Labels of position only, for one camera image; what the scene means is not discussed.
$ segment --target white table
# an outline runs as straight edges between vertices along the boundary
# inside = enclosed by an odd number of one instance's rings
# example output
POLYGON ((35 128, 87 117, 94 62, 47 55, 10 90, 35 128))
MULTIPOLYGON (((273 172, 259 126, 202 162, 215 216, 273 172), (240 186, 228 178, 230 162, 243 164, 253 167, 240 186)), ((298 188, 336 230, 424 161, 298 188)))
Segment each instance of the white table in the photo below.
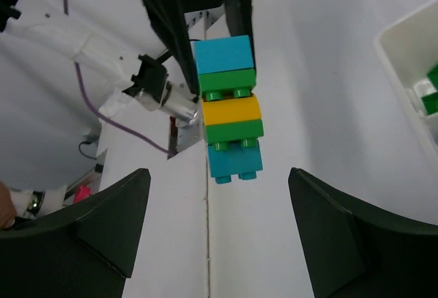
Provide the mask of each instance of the white table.
MULTIPOLYGON (((386 210, 438 224, 437 174, 373 48, 380 30, 427 1, 253 0, 255 94, 266 130, 265 169, 255 181, 203 182, 202 143, 174 162, 162 162, 165 168, 155 167, 160 156, 143 142, 104 129, 110 143, 103 185, 141 166, 149 167, 153 178, 125 296, 138 290, 152 298, 206 297, 209 286, 212 298, 312 297, 287 187, 293 166, 386 210), (181 190, 188 202, 182 202, 181 190), (201 201, 207 191, 208 223, 201 201), (181 200, 169 202, 177 193, 181 200), (181 209, 168 215, 171 206, 181 209), (171 260, 190 245, 198 253, 178 259, 175 271, 171 260)), ((219 20, 207 38, 226 34, 219 20)), ((143 112, 120 116, 132 126, 144 121, 145 131, 161 121, 143 112)))

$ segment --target white container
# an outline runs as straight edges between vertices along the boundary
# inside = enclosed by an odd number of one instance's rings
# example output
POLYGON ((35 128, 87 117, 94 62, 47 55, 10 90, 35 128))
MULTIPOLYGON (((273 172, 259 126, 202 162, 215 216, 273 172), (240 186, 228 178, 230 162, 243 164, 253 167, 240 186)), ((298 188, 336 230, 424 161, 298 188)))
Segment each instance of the white container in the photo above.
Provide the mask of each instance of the white container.
POLYGON ((436 91, 427 74, 438 64, 438 0, 385 29, 375 46, 421 146, 438 171, 438 113, 427 116, 421 100, 436 91))

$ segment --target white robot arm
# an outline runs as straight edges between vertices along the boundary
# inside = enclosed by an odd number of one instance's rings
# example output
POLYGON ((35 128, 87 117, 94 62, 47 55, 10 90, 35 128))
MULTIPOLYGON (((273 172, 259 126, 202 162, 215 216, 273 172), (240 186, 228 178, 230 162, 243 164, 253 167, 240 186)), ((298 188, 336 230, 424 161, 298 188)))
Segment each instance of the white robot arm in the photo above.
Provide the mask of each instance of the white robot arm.
POLYGON ((99 36, 45 0, 18 0, 21 15, 9 20, 4 33, 44 45, 74 62, 94 69, 121 90, 142 65, 138 54, 99 36))
POLYGON ((67 185, 64 185, 56 190, 45 192, 10 189, 10 193, 18 217, 32 219, 61 209, 66 189, 67 185))
POLYGON ((45 0, 16 0, 10 8, 1 5, 1 19, 3 34, 37 42, 98 71, 113 88, 136 98, 147 110, 161 109, 181 126, 197 117, 196 104, 166 81, 161 63, 105 39, 45 0))

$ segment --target black cable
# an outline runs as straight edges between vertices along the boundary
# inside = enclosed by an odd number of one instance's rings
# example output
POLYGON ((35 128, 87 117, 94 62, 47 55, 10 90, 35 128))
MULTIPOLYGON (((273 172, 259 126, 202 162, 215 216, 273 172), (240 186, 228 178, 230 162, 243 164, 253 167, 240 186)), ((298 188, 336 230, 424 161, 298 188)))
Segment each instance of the black cable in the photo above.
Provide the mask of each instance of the black cable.
POLYGON ((82 148, 81 148, 82 145, 91 145, 91 144, 92 144, 92 142, 88 142, 87 140, 85 140, 85 141, 79 143, 77 149, 79 150, 80 154, 81 154, 82 156, 85 156, 87 159, 97 160, 97 158, 94 158, 94 157, 92 157, 92 156, 87 156, 87 155, 82 151, 82 148))
MULTIPOLYGON (((199 39, 189 39, 190 42, 202 41, 199 39)), ((159 56, 156 61, 163 64, 166 60, 172 57, 172 54, 169 50, 166 50, 161 56, 159 56)))

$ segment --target blue lego brick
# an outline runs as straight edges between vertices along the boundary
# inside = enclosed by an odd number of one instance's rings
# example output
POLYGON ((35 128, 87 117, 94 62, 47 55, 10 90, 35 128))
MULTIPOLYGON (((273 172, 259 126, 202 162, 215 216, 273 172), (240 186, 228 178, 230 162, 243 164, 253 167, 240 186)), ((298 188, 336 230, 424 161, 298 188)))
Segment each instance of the blue lego brick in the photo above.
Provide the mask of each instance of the blue lego brick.
POLYGON ((198 75, 254 68, 248 36, 197 41, 194 53, 198 75))
POLYGON ((217 184, 231 182, 232 175, 239 179, 250 180, 257 178, 256 171, 263 170, 260 146, 242 148, 239 142, 232 142, 226 151, 215 151, 208 146, 208 158, 211 176, 217 184))

